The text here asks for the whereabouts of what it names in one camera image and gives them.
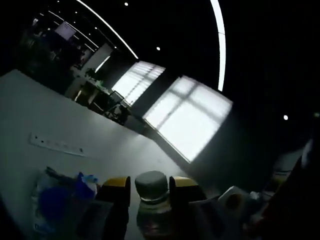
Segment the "bottle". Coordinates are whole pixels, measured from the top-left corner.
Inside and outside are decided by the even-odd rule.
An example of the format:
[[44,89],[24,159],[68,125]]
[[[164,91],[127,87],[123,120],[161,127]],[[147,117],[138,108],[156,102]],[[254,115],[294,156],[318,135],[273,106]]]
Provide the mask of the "bottle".
[[167,177],[160,171],[148,171],[135,179],[140,196],[136,217],[146,240],[174,239],[174,224]]

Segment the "window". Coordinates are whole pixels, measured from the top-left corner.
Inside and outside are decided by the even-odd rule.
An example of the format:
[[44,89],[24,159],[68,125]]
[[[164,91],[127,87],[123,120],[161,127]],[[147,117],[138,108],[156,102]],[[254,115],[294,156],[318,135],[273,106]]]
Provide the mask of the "window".
[[137,62],[120,78],[112,90],[117,91],[129,105],[132,105],[164,70],[163,67],[148,62]]
[[217,132],[231,106],[232,102],[220,93],[183,76],[143,118],[192,162]]

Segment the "desk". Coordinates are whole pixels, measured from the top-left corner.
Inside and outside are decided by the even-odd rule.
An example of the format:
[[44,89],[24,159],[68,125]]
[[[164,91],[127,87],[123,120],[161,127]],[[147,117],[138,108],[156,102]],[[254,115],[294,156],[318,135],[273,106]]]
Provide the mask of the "desk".
[[73,72],[73,77],[74,80],[71,83],[71,85],[68,87],[68,89],[66,90],[66,92],[64,93],[64,95],[67,98],[72,98],[79,90],[81,85],[84,85],[86,82],[91,83],[92,85],[94,85],[97,89],[99,89],[100,91],[104,92],[105,94],[110,94],[111,91],[106,89],[105,87],[101,87],[99,85],[97,85],[97,83],[91,79],[89,79],[88,77],[85,76],[85,73],[82,72],[81,70],[72,67],[71,68],[72,72]]
[[[49,166],[61,174],[94,174],[99,183],[131,176],[131,204],[126,239],[142,240],[136,225],[139,196],[134,179],[159,170],[185,176],[152,140],[139,135],[14,70],[0,78],[0,192],[21,230],[31,236],[31,192],[40,171]],[[37,133],[73,146],[85,156],[28,143]]]

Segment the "gray bottle cap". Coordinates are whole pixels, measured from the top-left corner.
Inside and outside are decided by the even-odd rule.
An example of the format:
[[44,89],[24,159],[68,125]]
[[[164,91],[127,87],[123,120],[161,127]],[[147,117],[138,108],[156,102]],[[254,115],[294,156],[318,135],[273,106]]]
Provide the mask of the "gray bottle cap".
[[136,177],[136,191],[141,198],[155,200],[168,192],[167,177],[160,171],[147,171]]

